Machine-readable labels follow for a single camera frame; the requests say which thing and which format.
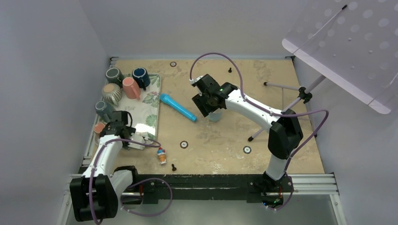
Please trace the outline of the blue plastic flashlight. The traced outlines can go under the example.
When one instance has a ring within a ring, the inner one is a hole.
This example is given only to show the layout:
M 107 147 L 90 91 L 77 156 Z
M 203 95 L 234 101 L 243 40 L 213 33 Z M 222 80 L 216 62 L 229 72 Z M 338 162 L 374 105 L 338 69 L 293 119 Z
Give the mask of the blue plastic flashlight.
M 170 95 L 162 93 L 160 94 L 160 101 L 169 105 L 176 111 L 178 111 L 180 114 L 182 114 L 184 117 L 189 119 L 190 121 L 196 122 L 197 117 L 188 109 L 180 105 L 178 102 L 176 102 Z

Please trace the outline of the grey-blue mug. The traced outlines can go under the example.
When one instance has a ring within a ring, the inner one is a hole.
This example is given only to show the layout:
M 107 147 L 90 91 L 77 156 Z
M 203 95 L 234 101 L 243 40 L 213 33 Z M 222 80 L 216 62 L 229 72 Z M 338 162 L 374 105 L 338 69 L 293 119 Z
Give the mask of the grey-blue mug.
M 111 104 L 105 101 L 98 101 L 95 104 L 95 111 L 103 121 L 109 123 L 112 120 L 112 113 L 115 109 Z

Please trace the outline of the floral serving tray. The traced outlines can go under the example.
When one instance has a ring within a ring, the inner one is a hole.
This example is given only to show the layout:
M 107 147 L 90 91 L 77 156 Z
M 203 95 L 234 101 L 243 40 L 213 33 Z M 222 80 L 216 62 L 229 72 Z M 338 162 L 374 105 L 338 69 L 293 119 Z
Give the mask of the floral serving tray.
M 129 99 L 122 92 L 122 98 L 115 107 L 118 111 L 128 111 L 132 115 L 132 126 L 136 133 L 157 139 L 158 114 L 160 105 L 161 76 L 156 73 L 150 73 L 150 85 L 146 90 L 141 90 L 140 100 Z

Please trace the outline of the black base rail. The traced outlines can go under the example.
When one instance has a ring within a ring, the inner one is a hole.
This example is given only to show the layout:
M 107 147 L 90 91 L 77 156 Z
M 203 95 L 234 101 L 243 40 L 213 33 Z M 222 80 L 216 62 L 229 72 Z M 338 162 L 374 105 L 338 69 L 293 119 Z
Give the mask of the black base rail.
M 291 178 L 273 181 L 264 174 L 138 174 L 122 193 L 143 204 L 159 200 L 246 201 L 279 207 L 294 192 Z

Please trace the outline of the dark grey-green mug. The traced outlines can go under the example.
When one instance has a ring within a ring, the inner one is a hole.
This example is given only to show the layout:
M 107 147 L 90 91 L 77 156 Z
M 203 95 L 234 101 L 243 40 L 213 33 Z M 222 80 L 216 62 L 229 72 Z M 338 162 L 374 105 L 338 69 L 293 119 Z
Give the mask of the dark grey-green mug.
M 122 88 L 122 82 L 123 82 L 124 76 L 120 69 L 118 69 L 116 67 L 109 68 L 106 71 L 105 76 L 109 83 L 117 84 L 119 87 Z

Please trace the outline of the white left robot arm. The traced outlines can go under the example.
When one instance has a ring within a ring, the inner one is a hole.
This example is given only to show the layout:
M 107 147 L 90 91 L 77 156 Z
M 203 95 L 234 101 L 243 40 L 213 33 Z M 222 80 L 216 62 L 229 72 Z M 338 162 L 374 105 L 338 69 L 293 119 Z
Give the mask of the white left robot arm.
M 136 191 L 139 177 L 133 175 L 134 167 L 127 166 L 113 172 L 119 151 L 128 146 L 132 116 L 127 111 L 115 111 L 111 120 L 100 132 L 98 149 L 80 178 L 73 178 L 70 185 L 72 206 L 76 221 L 94 221 L 114 218 L 117 214 L 123 190 Z

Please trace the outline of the perforated white lamp panel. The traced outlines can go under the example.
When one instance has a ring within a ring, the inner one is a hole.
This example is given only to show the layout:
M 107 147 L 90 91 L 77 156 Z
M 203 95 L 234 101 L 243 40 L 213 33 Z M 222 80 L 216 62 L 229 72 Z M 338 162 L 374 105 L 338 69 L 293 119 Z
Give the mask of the perforated white lamp panel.
M 311 0 L 282 45 L 376 112 L 397 110 L 397 1 Z

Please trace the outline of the striped ribbed mug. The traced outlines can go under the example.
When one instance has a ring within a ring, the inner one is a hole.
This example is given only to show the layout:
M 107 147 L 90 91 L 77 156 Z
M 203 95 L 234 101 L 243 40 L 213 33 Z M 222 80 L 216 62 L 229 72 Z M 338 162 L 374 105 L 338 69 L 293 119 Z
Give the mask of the striped ribbed mug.
M 102 88 L 102 98 L 105 101 L 118 106 L 122 99 L 122 88 L 115 83 L 108 83 Z

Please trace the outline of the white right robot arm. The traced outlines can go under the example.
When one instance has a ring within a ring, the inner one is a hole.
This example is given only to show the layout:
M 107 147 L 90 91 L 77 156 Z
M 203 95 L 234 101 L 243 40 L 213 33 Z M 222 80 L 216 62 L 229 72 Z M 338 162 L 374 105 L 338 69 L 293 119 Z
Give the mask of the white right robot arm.
M 219 85 L 209 74 L 191 79 L 190 84 L 198 91 L 192 100 L 204 117 L 220 109 L 231 110 L 268 132 L 268 150 L 271 152 L 271 158 L 263 184 L 270 191 L 280 187 L 288 158 L 303 139 L 295 112 L 282 112 L 251 97 L 243 97 L 236 85 L 229 82 Z

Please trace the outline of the orange mug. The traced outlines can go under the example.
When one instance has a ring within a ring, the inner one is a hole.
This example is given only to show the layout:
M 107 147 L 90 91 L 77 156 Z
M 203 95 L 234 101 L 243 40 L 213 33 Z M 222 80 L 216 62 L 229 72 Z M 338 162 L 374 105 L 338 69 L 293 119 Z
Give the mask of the orange mug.
M 100 133 L 102 132 L 102 130 L 105 128 L 105 124 L 102 122 L 98 122 L 93 129 L 93 132 L 95 134 L 96 137 L 100 136 Z

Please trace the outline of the navy blue mug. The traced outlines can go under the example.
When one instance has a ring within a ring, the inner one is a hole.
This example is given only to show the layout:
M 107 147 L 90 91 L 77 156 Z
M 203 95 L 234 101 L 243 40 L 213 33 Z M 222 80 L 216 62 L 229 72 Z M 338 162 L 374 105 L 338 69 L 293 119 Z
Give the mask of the navy blue mug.
M 146 91 L 146 88 L 151 84 L 149 74 L 144 67 L 133 69 L 132 77 L 144 91 Z

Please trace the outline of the light blue mug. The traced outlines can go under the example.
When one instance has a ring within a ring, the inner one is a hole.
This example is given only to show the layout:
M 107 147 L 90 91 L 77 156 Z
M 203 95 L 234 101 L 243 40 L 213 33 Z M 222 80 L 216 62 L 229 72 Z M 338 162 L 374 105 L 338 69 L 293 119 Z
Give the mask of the light blue mug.
M 211 122 L 218 122 L 222 118 L 222 111 L 216 110 L 215 112 L 210 112 L 207 117 Z

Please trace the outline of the ice cream cone toy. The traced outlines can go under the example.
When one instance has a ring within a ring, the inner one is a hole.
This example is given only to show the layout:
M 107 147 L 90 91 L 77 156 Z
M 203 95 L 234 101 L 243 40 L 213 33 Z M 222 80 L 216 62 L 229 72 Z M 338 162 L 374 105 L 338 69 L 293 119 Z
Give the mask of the ice cream cone toy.
M 159 160 L 160 165 L 164 165 L 164 164 L 167 163 L 166 151 L 162 147 L 158 148 L 157 156 L 158 156 L 158 160 Z

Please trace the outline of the pink mug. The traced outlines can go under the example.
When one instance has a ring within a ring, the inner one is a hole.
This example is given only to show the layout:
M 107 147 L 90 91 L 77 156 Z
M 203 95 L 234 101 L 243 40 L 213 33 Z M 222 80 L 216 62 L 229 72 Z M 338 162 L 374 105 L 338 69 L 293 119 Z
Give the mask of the pink mug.
M 140 87 L 132 77 L 124 78 L 122 87 L 127 98 L 140 100 Z

